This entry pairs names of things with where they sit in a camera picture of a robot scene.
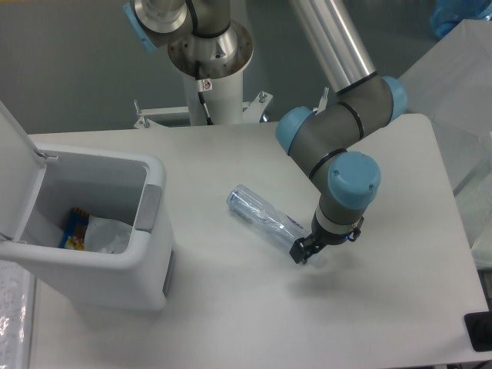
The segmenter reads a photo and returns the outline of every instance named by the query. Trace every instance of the white plastic bag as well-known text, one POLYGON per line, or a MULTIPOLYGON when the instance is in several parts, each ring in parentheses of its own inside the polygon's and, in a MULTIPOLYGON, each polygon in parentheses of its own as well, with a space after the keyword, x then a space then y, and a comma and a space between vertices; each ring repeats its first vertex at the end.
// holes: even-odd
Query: white plastic bag
POLYGON ((121 254, 130 242, 132 226, 121 221, 90 216, 85 232, 85 250, 121 254))

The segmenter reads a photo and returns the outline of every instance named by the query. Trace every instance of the black cable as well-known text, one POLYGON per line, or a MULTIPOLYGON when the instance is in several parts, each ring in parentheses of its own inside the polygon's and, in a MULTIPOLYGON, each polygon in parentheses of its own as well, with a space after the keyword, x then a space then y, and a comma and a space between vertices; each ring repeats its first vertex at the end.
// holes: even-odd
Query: black cable
MULTIPOLYGON (((201 63, 198 60, 194 63, 194 79, 195 79, 195 81, 200 80, 200 65, 201 65, 201 63)), ((202 91, 198 92, 198 100, 200 100, 200 104, 203 107, 203 111, 205 113, 205 118, 207 119, 207 125, 214 125, 214 122, 212 121, 212 118, 210 116, 210 112, 208 111, 208 108, 207 108, 207 103, 205 102, 205 96, 203 95, 202 91)))

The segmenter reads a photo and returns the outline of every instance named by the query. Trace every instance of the gray floor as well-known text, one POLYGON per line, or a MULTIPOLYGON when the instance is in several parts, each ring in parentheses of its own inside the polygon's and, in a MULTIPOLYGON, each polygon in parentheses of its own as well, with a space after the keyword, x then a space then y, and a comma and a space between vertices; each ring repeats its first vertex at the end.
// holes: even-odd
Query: gray floor
MULTIPOLYGON (((164 49, 146 54, 122 11, 126 0, 0 3, 0 100, 28 133, 130 128, 142 108, 185 105, 164 49)), ((346 0, 382 75, 398 77, 437 41, 434 1, 346 0)), ((244 99, 274 95, 271 117, 316 106, 326 78, 286 0, 234 0, 254 38, 244 99)))

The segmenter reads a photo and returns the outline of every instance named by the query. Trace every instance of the blue joint cap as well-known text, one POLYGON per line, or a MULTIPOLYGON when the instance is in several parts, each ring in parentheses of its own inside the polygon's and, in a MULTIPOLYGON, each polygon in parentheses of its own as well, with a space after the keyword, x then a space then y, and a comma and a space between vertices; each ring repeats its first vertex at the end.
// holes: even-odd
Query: blue joint cap
POLYGON ((301 106, 289 111, 278 122, 277 130, 275 131, 275 137, 278 143, 284 149, 285 153, 289 155, 292 141, 295 135, 298 133, 299 128, 310 117, 313 111, 310 108, 301 106))
POLYGON ((382 80, 390 87, 391 94, 393 95, 393 114, 391 114, 390 121, 394 121, 407 110, 407 92, 405 91, 405 87, 396 78, 385 76, 382 80))
POLYGON ((351 210, 365 209, 376 197, 380 183, 376 161, 358 151, 338 155, 328 172, 331 195, 351 210))
POLYGON ((128 20, 130 21, 130 25, 133 28, 133 32, 137 35, 138 40, 144 47, 145 51, 154 52, 155 50, 157 50, 155 45, 152 43, 150 38, 147 36, 147 34, 140 26, 140 23, 138 23, 137 17, 135 17, 135 14, 131 9, 131 5, 129 2, 127 2, 126 5, 123 6, 123 10, 125 11, 126 18, 128 18, 128 20))

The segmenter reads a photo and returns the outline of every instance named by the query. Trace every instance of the trash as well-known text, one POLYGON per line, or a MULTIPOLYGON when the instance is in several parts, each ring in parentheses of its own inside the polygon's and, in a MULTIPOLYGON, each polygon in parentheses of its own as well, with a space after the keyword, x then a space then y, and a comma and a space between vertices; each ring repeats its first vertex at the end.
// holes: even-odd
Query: trash
POLYGON ((61 240, 61 248, 120 254, 130 241, 132 226, 122 221, 98 218, 73 208, 61 240))

